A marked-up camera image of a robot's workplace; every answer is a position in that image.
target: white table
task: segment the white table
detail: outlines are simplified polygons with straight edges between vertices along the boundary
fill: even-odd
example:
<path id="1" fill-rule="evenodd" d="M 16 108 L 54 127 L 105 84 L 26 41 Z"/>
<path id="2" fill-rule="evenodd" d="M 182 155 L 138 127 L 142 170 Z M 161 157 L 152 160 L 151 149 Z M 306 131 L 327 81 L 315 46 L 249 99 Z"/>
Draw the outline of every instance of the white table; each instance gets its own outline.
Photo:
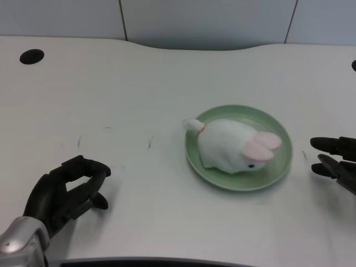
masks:
<path id="1" fill-rule="evenodd" d="M 44 59 L 21 64 L 32 48 Z M 0 37 L 0 232 L 22 215 L 44 173 L 81 154 L 111 168 L 101 189 L 110 209 L 68 224 L 52 240 L 50 260 L 161 256 L 354 266 L 355 196 L 310 174 L 318 151 L 309 140 L 356 137 L 355 59 L 356 47 L 346 46 L 201 52 Z M 257 107 L 286 127 L 294 146 L 286 179 L 240 194 L 192 171 L 182 120 L 225 104 Z"/>

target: white stuffed rabbit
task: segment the white stuffed rabbit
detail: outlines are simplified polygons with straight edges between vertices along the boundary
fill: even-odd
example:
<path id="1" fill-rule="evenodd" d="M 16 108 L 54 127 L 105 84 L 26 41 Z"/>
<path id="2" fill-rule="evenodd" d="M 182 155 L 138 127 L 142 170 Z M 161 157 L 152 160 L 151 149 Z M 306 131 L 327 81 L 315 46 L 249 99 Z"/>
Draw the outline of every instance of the white stuffed rabbit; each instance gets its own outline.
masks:
<path id="1" fill-rule="evenodd" d="M 230 174 L 260 170 L 274 157 L 282 140 L 271 132 L 258 132 L 242 122 L 219 119 L 204 124 L 195 119 L 184 128 L 198 134 L 198 149 L 205 168 L 216 167 Z"/>

